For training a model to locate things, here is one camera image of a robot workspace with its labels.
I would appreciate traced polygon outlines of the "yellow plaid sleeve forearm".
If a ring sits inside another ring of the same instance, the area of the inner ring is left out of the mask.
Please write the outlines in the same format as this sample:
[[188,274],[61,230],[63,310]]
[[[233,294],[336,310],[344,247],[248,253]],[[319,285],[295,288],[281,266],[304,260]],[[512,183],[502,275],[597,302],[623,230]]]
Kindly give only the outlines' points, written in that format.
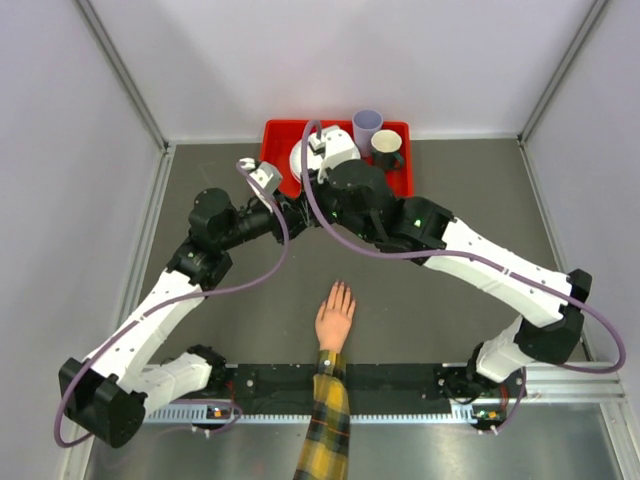
[[320,351],[312,413],[294,479],[347,478],[350,420],[346,362],[339,353]]

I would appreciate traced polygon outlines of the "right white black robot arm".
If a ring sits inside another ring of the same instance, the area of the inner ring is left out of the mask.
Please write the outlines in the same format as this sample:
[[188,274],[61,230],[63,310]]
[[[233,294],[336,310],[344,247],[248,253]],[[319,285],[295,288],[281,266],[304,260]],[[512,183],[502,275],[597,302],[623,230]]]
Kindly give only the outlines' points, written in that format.
[[588,273],[538,266],[424,197],[398,197],[383,171],[361,160],[306,171],[301,185],[315,219],[345,246],[451,275],[517,312],[509,327],[475,347],[466,372],[474,393],[492,394],[533,363],[567,364],[582,335]]

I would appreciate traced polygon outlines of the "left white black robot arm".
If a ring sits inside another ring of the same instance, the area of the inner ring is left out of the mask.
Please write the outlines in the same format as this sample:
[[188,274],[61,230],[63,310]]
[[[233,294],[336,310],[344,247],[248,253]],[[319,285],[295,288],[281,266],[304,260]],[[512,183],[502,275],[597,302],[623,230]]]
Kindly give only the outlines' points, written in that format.
[[69,419],[113,448],[128,443],[155,411],[186,394],[216,396],[226,387],[224,361],[196,345],[160,367],[148,362],[176,326],[207,297],[232,266],[229,251],[271,233],[287,245],[310,220],[303,198],[282,194],[235,208],[226,191],[210,188],[194,200],[186,240],[155,286],[119,329],[84,360],[68,359],[58,373],[61,400],[54,439],[63,448],[61,424]]

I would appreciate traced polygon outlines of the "mannequin hand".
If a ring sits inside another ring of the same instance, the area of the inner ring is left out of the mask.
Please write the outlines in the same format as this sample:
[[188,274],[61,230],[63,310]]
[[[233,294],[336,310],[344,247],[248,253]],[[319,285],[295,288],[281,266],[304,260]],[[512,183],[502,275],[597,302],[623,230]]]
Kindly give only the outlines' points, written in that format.
[[336,281],[322,302],[315,319],[315,332],[320,351],[340,353],[350,333],[356,300],[344,282]]

